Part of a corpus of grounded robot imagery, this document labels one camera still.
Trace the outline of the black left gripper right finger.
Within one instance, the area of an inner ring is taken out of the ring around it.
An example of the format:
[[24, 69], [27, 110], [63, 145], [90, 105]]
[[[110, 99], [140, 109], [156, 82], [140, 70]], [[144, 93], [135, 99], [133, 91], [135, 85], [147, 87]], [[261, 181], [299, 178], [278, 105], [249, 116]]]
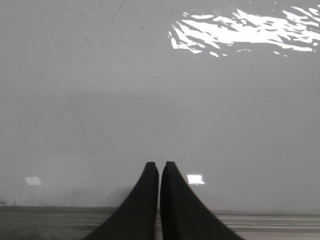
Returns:
[[160, 217], [164, 240], [242, 239], [206, 208], [172, 161], [162, 173]]

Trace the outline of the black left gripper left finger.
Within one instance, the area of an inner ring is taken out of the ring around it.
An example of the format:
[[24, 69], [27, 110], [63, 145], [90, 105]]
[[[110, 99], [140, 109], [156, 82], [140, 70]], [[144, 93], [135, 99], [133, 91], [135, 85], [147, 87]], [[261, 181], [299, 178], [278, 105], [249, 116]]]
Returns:
[[147, 162], [136, 185], [120, 207], [85, 240], [154, 240], [159, 172]]

